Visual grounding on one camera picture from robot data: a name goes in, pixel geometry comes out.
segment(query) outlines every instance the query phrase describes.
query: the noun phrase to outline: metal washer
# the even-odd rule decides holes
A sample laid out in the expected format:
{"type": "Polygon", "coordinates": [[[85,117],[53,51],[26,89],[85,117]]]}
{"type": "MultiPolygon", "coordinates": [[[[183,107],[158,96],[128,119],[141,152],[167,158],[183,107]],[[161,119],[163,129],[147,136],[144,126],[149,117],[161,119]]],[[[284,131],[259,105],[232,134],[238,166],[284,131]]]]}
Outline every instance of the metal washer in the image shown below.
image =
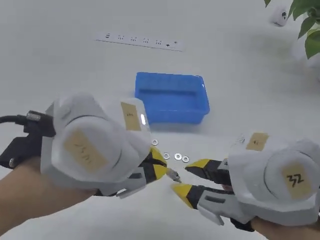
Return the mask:
{"type": "Polygon", "coordinates": [[[159,144],[157,139],[152,140],[152,145],[153,146],[157,146],[159,144]]]}
{"type": "Polygon", "coordinates": [[[180,161],[182,159],[182,155],[180,153],[176,153],[174,155],[174,159],[180,161]]]}
{"type": "Polygon", "coordinates": [[[165,160],[168,160],[168,159],[170,158],[169,153],[165,152],[165,153],[163,154],[163,158],[164,158],[165,160]]]}
{"type": "Polygon", "coordinates": [[[189,161],[190,161],[190,159],[189,159],[188,156],[183,156],[183,157],[182,157],[182,162],[188,163],[189,161]]]}

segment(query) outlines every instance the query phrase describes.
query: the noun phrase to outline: plant leaf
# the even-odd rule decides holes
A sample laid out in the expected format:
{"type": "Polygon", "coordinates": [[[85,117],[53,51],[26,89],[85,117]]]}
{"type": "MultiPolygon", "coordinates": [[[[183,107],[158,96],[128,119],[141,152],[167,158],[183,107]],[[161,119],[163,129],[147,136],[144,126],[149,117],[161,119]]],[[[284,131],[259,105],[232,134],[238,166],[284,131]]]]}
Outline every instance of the plant leaf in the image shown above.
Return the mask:
{"type": "Polygon", "coordinates": [[[293,19],[296,20],[298,17],[300,17],[302,14],[308,12],[308,10],[310,10],[311,7],[310,6],[297,6],[293,12],[293,19]]]}
{"type": "Polygon", "coordinates": [[[264,0],[265,7],[268,7],[268,5],[269,5],[270,2],[271,2],[271,0],[264,0]]]}
{"type": "Polygon", "coordinates": [[[320,31],[311,33],[306,38],[304,47],[308,59],[320,53],[320,31]]]}
{"type": "Polygon", "coordinates": [[[296,7],[299,5],[299,3],[300,3],[299,0],[293,0],[292,4],[291,4],[291,6],[290,6],[288,18],[290,18],[290,16],[292,15],[292,13],[293,13],[294,10],[296,9],[296,7]]]}
{"type": "Polygon", "coordinates": [[[296,20],[302,14],[319,5],[319,0],[295,0],[293,6],[293,19],[296,20]]]}
{"type": "Polygon", "coordinates": [[[299,38],[305,35],[316,23],[316,20],[313,17],[306,18],[301,24],[301,30],[299,33],[299,38]]]}

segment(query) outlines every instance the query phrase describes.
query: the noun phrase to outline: handwritten label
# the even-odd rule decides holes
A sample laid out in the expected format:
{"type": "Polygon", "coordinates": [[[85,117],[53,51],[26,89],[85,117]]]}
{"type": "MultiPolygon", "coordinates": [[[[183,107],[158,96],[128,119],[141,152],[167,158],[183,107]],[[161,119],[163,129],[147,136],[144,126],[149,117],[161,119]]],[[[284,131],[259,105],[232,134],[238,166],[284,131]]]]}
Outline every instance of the handwritten label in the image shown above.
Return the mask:
{"type": "Polygon", "coordinates": [[[74,131],[63,146],[74,160],[89,173],[97,172],[108,163],[81,130],[74,131]]]}
{"type": "Polygon", "coordinates": [[[140,121],[138,118],[137,108],[135,105],[121,102],[125,128],[127,131],[141,131],[140,121]]]}
{"type": "Polygon", "coordinates": [[[282,176],[292,199],[305,198],[312,193],[308,176],[300,163],[286,166],[282,170],[282,176]]]}
{"type": "Polygon", "coordinates": [[[269,135],[266,133],[255,132],[252,134],[249,143],[246,145],[247,150],[262,151],[265,148],[269,135]]]}

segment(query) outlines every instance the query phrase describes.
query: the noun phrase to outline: white power strip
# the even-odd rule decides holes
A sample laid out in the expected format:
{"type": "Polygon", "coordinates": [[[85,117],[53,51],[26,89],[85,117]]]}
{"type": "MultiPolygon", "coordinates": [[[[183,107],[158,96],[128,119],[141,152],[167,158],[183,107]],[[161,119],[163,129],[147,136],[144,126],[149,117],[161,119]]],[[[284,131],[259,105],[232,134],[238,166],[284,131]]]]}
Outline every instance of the white power strip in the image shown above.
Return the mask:
{"type": "Polygon", "coordinates": [[[150,37],[139,37],[130,34],[101,33],[98,35],[96,40],[101,42],[134,45],[153,49],[164,49],[179,52],[184,51],[184,45],[177,40],[167,41],[160,38],[152,39],[150,37]]]}

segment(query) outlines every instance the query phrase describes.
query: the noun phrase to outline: blue container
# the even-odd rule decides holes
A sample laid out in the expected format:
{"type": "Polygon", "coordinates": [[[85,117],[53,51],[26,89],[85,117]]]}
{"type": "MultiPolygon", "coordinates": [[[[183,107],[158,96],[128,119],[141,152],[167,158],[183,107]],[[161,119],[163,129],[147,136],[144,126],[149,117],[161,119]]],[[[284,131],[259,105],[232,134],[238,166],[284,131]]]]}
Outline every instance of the blue container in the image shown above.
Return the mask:
{"type": "Polygon", "coordinates": [[[143,101],[149,124],[200,124],[210,112],[201,76],[138,72],[134,96],[143,101]]]}

